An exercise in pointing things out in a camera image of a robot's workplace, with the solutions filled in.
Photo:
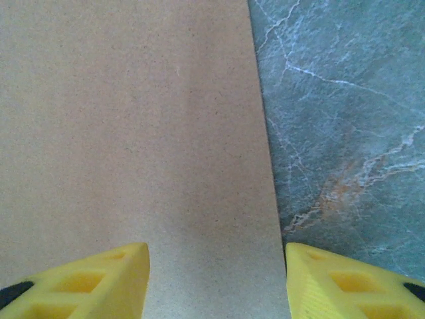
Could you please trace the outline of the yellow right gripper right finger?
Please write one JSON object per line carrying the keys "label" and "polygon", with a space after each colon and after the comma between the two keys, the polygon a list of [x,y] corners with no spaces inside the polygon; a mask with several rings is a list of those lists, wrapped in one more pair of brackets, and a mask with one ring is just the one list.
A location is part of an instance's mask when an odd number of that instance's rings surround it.
{"label": "yellow right gripper right finger", "polygon": [[292,318],[423,318],[424,283],[301,243],[285,247]]}

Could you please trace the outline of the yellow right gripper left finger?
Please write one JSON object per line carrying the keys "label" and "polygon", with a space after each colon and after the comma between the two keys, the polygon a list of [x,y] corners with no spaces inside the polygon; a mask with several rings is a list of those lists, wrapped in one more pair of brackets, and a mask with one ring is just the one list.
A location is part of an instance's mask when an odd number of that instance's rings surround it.
{"label": "yellow right gripper left finger", "polygon": [[132,243],[28,276],[1,289],[2,318],[141,318],[146,243]]}

